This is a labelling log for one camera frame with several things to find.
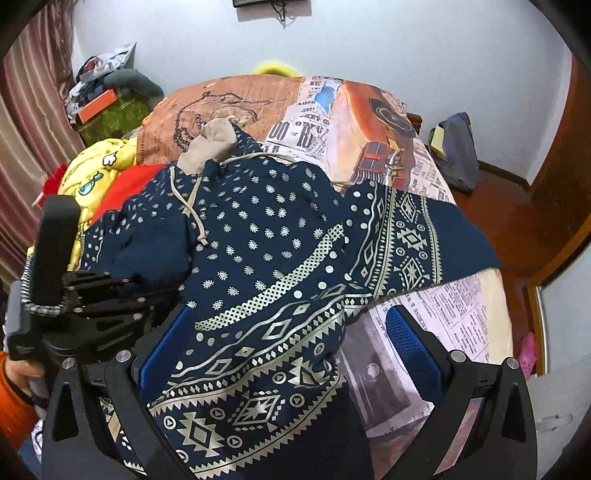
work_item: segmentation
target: metal screw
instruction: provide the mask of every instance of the metal screw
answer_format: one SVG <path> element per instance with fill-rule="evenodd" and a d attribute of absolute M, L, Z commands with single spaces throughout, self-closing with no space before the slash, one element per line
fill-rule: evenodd
<path fill-rule="evenodd" d="M 509 368 L 512 368 L 513 370 L 517 370 L 519 368 L 519 362 L 513 357 L 507 359 L 507 365 L 509 365 Z"/>
<path fill-rule="evenodd" d="M 117 355 L 115 355 L 115 359 L 120 364 L 125 363 L 130 358 L 131 358 L 131 352 L 129 350 L 121 350 Z"/>
<path fill-rule="evenodd" d="M 68 370 L 69 368 L 72 368 L 75 363 L 76 363 L 76 360 L 74 360 L 71 356 L 69 356 L 61 363 L 61 365 L 63 368 Z"/>
<path fill-rule="evenodd" d="M 450 356 L 454 362 L 461 364 L 462 362 L 466 361 L 466 354 L 461 350 L 454 350 Z"/>

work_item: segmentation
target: bedsheet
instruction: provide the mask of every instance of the bedsheet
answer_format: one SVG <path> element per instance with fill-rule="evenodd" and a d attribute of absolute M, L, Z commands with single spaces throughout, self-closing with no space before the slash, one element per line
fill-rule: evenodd
<path fill-rule="evenodd" d="M 453 203 L 406 114 L 405 105 L 390 93 L 347 80 L 228 77 L 164 99 L 138 133 L 138 163 L 175 160 L 205 123 L 229 118 L 265 151 L 317 164 L 333 181 L 372 179 Z M 394 464 L 433 408 L 420 399 L 385 336 L 385 312 L 395 304 L 405 305 L 446 348 L 461 348 L 473 360 L 500 363 L 512 355 L 502 278 L 493 269 L 394 297 L 348 326 L 338 360 L 371 441 L 376 479 Z M 477 410 L 475 401 L 440 469 L 454 463 Z"/>

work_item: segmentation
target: pink slipper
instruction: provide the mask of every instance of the pink slipper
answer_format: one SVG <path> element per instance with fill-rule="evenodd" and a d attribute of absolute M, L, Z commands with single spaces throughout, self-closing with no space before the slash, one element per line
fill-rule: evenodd
<path fill-rule="evenodd" d="M 521 352 L 519 352 L 517 359 L 526 380 L 531 377 L 537 359 L 534 334 L 530 332 L 521 341 Z"/>

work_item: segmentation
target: reddish brown floor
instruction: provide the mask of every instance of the reddish brown floor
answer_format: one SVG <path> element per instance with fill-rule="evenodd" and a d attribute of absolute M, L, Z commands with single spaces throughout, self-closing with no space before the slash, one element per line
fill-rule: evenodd
<path fill-rule="evenodd" d="M 466 217 L 486 234 L 504 265 L 501 273 L 517 355 L 521 339 L 532 331 L 523 287 L 560 246 L 550 244 L 548 236 L 543 235 L 543 216 L 523 187 L 481 173 L 482 180 L 471 195 L 453 190 L 453 196 Z"/>

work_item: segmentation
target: pink curtain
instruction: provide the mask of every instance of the pink curtain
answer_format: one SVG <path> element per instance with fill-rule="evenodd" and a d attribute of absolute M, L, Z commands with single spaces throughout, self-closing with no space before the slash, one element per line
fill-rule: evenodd
<path fill-rule="evenodd" d="M 19 277 L 40 211 L 43 181 L 83 148 L 64 112 L 77 0 L 51 0 L 0 65 L 0 278 Z"/>

